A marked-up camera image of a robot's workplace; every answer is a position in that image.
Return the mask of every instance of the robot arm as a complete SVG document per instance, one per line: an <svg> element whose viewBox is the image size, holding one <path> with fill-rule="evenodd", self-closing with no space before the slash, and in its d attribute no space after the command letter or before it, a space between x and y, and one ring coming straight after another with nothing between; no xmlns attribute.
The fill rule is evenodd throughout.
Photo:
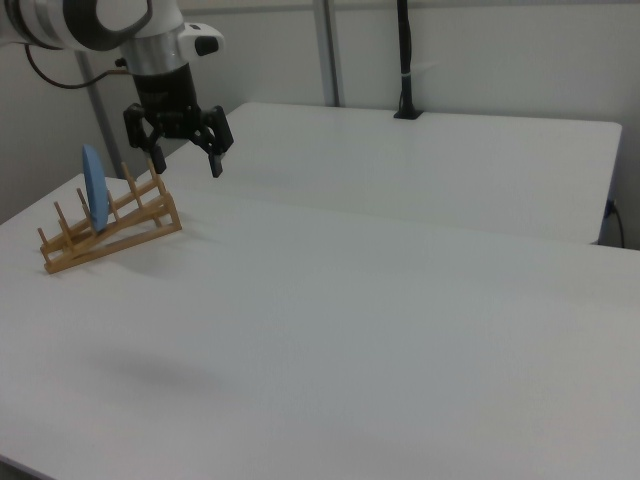
<svg viewBox="0 0 640 480"><path fill-rule="evenodd" d="M233 144L224 111L198 106L189 63L224 47L224 37L203 24L184 23L176 0L4 0L0 44L106 51L120 47L140 103L129 107L129 143L165 170L161 137L191 140L208 155L214 177ZM152 127L147 136L146 120Z"/></svg>

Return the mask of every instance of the table surface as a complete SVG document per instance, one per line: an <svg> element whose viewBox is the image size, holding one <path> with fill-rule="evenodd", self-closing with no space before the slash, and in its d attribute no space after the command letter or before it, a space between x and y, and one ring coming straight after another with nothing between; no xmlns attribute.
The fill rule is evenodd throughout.
<svg viewBox="0 0 640 480"><path fill-rule="evenodd" d="M214 181L188 144L177 187L297 206L588 244L620 141L613 123L245 104Z"/></svg>
<svg viewBox="0 0 640 480"><path fill-rule="evenodd" d="M184 230L55 276L0 227L0 454L64 480L640 471L640 256L168 185ZM115 194L126 189L110 181Z"/></svg>

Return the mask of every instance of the black cable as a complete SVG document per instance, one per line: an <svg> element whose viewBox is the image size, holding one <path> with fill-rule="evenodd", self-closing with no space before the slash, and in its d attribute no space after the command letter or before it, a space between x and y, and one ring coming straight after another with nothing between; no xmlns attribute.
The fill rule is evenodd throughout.
<svg viewBox="0 0 640 480"><path fill-rule="evenodd" d="M106 72L98 75L93 80L89 80L88 82L79 83L77 85L65 85L64 83L58 83L55 80L51 80L42 72L42 70L38 68L38 66L36 65L36 62L33 60L33 56L31 55L31 45L25 45L24 51L27 54L27 60L29 60L29 65L31 65L31 68L33 68L33 70L38 74L38 76L41 79L43 79L48 84L53 85L54 87L63 88L65 90L78 90L80 88L90 87L91 85L98 83L100 80L102 80L103 78L109 75L129 75L129 72L127 72L126 70L107 70Z"/></svg>
<svg viewBox="0 0 640 480"><path fill-rule="evenodd" d="M616 207L615 203L611 207L611 213L615 213L616 218L618 219L618 227L620 227L620 245L622 248L626 248L624 242L624 228L622 227L622 218L620 218L620 212L618 211L618 207Z"/></svg>

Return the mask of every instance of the blue disc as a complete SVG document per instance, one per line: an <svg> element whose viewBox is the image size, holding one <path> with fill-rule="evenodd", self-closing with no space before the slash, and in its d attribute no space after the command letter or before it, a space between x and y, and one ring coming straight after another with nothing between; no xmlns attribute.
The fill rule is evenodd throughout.
<svg viewBox="0 0 640 480"><path fill-rule="evenodd" d="M107 198L107 181L98 152L90 145L82 147L82 168L84 183L87 187L89 211L93 228L100 232L109 221L109 200Z"/></svg>

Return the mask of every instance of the wooden peg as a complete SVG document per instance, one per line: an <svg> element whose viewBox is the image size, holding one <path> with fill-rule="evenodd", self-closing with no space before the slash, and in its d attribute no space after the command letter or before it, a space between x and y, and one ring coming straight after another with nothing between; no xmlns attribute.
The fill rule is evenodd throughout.
<svg viewBox="0 0 640 480"><path fill-rule="evenodd" d="M91 212L89 211L89 207L86 203L82 204L82 210L84 210L84 216L87 217L87 221L89 222L89 228L91 229L91 236L95 237L98 232L96 232L95 228L93 228L93 222L91 221Z"/></svg>
<svg viewBox="0 0 640 480"><path fill-rule="evenodd" d="M44 232L41 228L38 229L38 233L40 234L40 238L42 239L42 245L44 247L47 247L49 245L49 241L47 240L47 237L44 236Z"/></svg>
<svg viewBox="0 0 640 480"><path fill-rule="evenodd" d="M151 179L158 187L158 192L160 195L166 195L167 189L164 186L164 182L160 178L160 176L156 173L156 169L153 167L153 162L150 159L147 159L147 165L149 165L149 172L151 172Z"/></svg>
<svg viewBox="0 0 640 480"><path fill-rule="evenodd" d="M113 218L115 218L117 223L120 221L120 215L118 214L118 209L116 208L116 204L113 201L110 190L107 190L107 199L109 200L109 210L111 211L111 213L113 213Z"/></svg>
<svg viewBox="0 0 640 480"><path fill-rule="evenodd" d="M76 192L78 192L78 197L80 197L80 203L82 203L83 205L86 205L87 201L84 199L84 195L82 194L82 190L80 190L79 188L76 188Z"/></svg>

